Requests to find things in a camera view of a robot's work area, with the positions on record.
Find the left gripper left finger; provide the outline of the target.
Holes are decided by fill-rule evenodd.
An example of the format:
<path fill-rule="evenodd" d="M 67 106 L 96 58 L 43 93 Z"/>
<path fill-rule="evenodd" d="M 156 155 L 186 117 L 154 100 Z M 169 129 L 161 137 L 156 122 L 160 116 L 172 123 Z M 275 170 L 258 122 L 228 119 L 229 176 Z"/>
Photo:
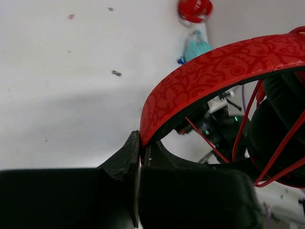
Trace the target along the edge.
<path fill-rule="evenodd" d="M 137 228 L 139 149 L 139 132 L 132 131 L 96 168 L 1 171 L 1 228 Z"/>

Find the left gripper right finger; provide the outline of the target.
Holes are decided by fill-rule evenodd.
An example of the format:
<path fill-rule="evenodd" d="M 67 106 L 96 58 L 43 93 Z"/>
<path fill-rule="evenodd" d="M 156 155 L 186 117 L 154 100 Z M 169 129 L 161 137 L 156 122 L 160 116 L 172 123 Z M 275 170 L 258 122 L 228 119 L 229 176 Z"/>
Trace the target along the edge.
<path fill-rule="evenodd" d="M 260 215 L 245 173 L 179 158 L 161 142 L 146 147 L 139 192 L 145 229 L 260 229 Z"/>

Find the red black headphones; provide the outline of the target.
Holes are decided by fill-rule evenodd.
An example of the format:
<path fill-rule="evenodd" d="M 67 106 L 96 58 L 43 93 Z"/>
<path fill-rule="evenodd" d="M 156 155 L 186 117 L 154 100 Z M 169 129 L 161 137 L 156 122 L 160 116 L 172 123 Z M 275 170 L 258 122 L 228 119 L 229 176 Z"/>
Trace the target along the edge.
<path fill-rule="evenodd" d="M 247 131 L 257 187 L 305 186 L 305 29 L 235 42 L 182 65 L 148 96 L 141 115 L 143 147 L 169 134 L 200 105 L 255 81 Z"/>

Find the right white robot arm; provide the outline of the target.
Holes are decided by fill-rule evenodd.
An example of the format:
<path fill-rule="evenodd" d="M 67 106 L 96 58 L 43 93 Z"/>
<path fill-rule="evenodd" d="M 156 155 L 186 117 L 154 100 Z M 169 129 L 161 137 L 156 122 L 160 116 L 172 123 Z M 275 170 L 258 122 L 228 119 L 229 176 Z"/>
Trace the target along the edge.
<path fill-rule="evenodd" d="M 243 110 L 232 102 L 236 90 L 231 89 L 200 105 L 175 127 L 175 131 L 180 135 L 188 134 L 192 130 L 202 134 L 214 146 L 211 154 L 220 163 L 233 161 L 233 146 L 244 119 L 243 114 L 229 115 L 228 105 L 240 112 Z"/>

